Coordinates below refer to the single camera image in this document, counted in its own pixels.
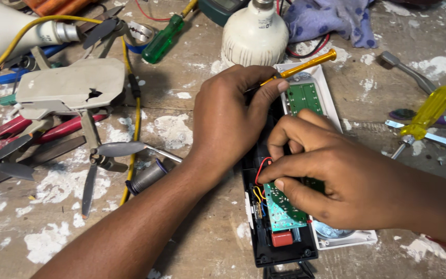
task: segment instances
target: circuit board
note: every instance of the circuit board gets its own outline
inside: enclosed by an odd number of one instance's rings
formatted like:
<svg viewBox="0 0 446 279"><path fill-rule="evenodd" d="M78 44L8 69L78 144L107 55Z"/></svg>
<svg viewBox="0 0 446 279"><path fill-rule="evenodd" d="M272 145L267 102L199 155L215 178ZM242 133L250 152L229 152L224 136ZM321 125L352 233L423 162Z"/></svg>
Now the circuit board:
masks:
<svg viewBox="0 0 446 279"><path fill-rule="evenodd" d="M323 115L318 92L314 83L294 84L286 92L290 113L295 116L301 109L310 109L319 115Z"/></svg>
<svg viewBox="0 0 446 279"><path fill-rule="evenodd" d="M282 191L275 187L275 183L264 184L268 216L271 222L271 231L281 231L307 226L309 217L303 211L290 204Z"/></svg>

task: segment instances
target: metal cap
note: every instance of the metal cap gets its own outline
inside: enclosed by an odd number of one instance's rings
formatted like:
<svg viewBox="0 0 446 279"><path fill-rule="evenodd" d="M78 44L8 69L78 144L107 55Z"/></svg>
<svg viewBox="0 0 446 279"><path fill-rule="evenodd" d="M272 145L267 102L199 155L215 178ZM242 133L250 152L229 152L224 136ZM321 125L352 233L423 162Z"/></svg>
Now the metal cap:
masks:
<svg viewBox="0 0 446 279"><path fill-rule="evenodd" d="M252 0L252 4L259 10L273 9L273 0Z"/></svg>
<svg viewBox="0 0 446 279"><path fill-rule="evenodd" d="M69 43L71 41L80 41L78 27L73 24L56 22L56 34L64 43Z"/></svg>

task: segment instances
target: yellow cable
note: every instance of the yellow cable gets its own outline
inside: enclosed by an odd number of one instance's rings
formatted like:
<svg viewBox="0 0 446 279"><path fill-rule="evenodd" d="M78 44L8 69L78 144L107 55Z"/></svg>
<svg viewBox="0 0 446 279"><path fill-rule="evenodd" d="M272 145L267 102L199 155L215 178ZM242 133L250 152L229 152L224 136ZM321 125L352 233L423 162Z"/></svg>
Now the yellow cable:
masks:
<svg viewBox="0 0 446 279"><path fill-rule="evenodd" d="M43 22L47 22L50 20L55 19L66 19L66 20L79 20L79 21L87 21L92 23L98 23L100 24L102 21L97 19L91 19L86 17L80 17L80 16L70 16L70 15L49 15L49 16L43 16L40 18L37 18L36 20L33 20L29 22L27 25L25 25L19 32L16 34L13 41L9 44L9 47L4 51L3 55L0 57L0 65L4 63L4 61L8 58L8 56L11 54L11 52L15 49L18 42L22 39L23 35L27 33L31 28L33 28L35 25Z"/></svg>
<svg viewBox="0 0 446 279"><path fill-rule="evenodd" d="M257 188L257 191L259 192L259 188L258 188L257 186L254 186L254 189L252 189L252 192L254 192L254 194L255 194L256 197L257 197L257 200L259 201L259 203L261 203L261 199L260 199L259 196L256 194L256 188Z"/></svg>
<svg viewBox="0 0 446 279"><path fill-rule="evenodd" d="M125 40L123 37L121 37L121 43L123 45L123 59L125 60L127 71L128 73L132 73L132 69L130 68L130 61L128 60L127 46L125 44ZM137 106L135 107L135 131L133 134L134 141L139 140L139 129L140 129L140 98L136 98L136 101L137 101ZM130 166L128 168L127 180L130 181L132 180L134 164L135 164L135 153L130 155ZM125 189L123 189L123 196L121 197L120 200L120 206L126 203L129 196L130 192L128 191L128 188L125 187Z"/></svg>

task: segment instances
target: purple cloth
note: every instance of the purple cloth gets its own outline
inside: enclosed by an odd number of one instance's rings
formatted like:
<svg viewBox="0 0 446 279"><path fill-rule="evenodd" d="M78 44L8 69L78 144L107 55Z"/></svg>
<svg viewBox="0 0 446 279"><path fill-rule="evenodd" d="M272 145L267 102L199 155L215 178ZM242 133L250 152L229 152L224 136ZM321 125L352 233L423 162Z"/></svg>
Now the purple cloth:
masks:
<svg viewBox="0 0 446 279"><path fill-rule="evenodd" d="M337 31L356 48L377 48L368 4L374 0L295 0L283 16L289 43L309 41Z"/></svg>

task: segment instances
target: fingernail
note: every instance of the fingernail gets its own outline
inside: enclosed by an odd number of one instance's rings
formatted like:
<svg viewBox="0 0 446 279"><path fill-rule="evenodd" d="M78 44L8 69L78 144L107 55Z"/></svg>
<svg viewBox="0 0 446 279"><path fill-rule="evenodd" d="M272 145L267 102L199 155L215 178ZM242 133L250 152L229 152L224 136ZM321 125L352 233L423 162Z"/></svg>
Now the fingernail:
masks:
<svg viewBox="0 0 446 279"><path fill-rule="evenodd" d="M285 183L283 183L283 181L277 179L275 180L275 187L283 192L283 187L284 187Z"/></svg>
<svg viewBox="0 0 446 279"><path fill-rule="evenodd" d="M288 87L290 87L290 84L288 84L288 81L284 80L278 84L278 91L284 92Z"/></svg>

